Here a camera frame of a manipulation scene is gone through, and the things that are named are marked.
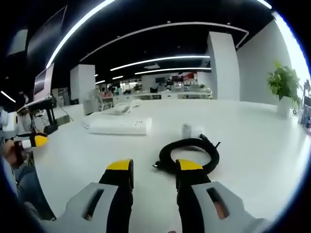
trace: potted plant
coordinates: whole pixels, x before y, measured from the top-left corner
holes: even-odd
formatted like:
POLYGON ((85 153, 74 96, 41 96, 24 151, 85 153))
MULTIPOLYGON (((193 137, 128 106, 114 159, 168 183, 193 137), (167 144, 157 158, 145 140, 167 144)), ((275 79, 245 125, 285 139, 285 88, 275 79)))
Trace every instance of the potted plant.
POLYGON ((300 104, 297 90, 302 87, 294 69, 282 66, 279 62, 275 62, 275 66, 274 73, 269 73, 268 85, 272 93, 278 96, 277 113, 288 118, 292 103, 300 104))

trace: coiled black cable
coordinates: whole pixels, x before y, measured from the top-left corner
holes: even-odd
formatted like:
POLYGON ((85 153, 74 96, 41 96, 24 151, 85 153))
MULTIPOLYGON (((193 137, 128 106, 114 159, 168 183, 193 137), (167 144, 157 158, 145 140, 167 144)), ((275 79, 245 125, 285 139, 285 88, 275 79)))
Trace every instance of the coiled black cable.
POLYGON ((217 147, 219 146, 219 144, 220 142, 216 146, 214 146, 203 134, 200 135, 200 138, 182 139, 180 141, 176 141, 166 145, 160 151, 159 155, 160 160, 157 161, 153 166, 160 170, 164 170, 168 173, 175 174, 177 167, 176 163, 171 158, 172 150, 180 147, 194 146, 205 150, 210 155, 211 161, 203 166, 204 172, 206 174, 209 174, 211 171, 215 169, 215 167, 219 163, 219 153, 217 151, 217 147))

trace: green plant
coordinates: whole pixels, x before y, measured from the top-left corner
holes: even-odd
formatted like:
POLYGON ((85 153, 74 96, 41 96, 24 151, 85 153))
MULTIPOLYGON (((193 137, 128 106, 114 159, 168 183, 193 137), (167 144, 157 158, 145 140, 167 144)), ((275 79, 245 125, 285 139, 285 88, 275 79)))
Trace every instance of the green plant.
POLYGON ((297 90, 302 89, 299 84, 299 78, 296 71, 287 66, 282 66, 279 62, 275 62, 276 70, 274 73, 268 73, 268 85, 274 95, 281 100, 284 96, 289 97, 293 102, 299 105, 301 99, 297 95, 297 90))

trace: power strip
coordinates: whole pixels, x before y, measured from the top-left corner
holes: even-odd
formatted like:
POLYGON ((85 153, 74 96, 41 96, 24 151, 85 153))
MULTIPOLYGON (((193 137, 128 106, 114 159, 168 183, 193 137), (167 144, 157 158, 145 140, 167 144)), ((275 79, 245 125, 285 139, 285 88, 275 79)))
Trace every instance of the power strip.
POLYGON ((117 135, 148 135, 152 128, 152 119, 93 119, 89 124, 89 133, 117 135))

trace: white planter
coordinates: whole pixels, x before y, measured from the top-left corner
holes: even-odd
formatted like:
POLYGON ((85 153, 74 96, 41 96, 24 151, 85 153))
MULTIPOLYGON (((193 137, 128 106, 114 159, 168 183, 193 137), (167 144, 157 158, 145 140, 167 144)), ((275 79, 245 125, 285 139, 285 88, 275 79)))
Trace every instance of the white planter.
POLYGON ((277 104, 277 114, 282 118, 288 118, 290 115, 291 105, 292 99, 284 96, 277 104))

